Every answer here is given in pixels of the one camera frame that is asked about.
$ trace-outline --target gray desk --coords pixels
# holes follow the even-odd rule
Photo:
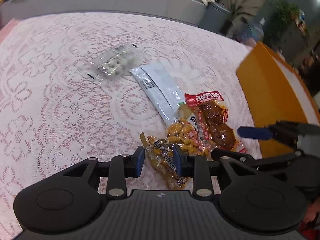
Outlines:
[[[87,11],[143,14],[198,25],[205,5],[196,0],[14,0],[0,6],[0,19],[5,25],[12,18]]]

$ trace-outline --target pink tablecloth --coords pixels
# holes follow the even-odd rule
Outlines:
[[[150,62],[162,62],[183,92],[220,91],[232,128],[253,125],[235,74],[248,53],[244,45],[138,15],[70,13],[21,21],[0,44],[1,240],[21,231],[12,203],[23,188],[89,156],[107,161],[132,154],[142,131],[164,134],[161,117],[132,76],[107,87],[83,77],[85,62],[124,42],[137,44]],[[260,157],[257,142],[244,143]],[[103,179],[100,191],[105,185]],[[127,179],[127,187],[165,184],[146,160],[141,177]]]

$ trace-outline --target brown braised meat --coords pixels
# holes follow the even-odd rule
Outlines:
[[[212,141],[218,143],[226,150],[231,150],[235,145],[235,136],[232,129],[225,123],[219,125],[209,125]]]
[[[209,126],[223,123],[222,108],[214,101],[202,103],[200,107]]]

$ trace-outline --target gray trash bin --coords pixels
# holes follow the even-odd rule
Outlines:
[[[219,3],[210,3],[199,24],[199,28],[219,33],[231,12]]]

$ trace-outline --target red snack package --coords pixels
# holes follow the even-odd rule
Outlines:
[[[244,146],[225,124],[229,111],[221,103],[223,97],[218,91],[203,92],[197,95],[185,94],[187,105],[193,109],[198,121],[201,139],[210,141],[215,147],[245,152]]]

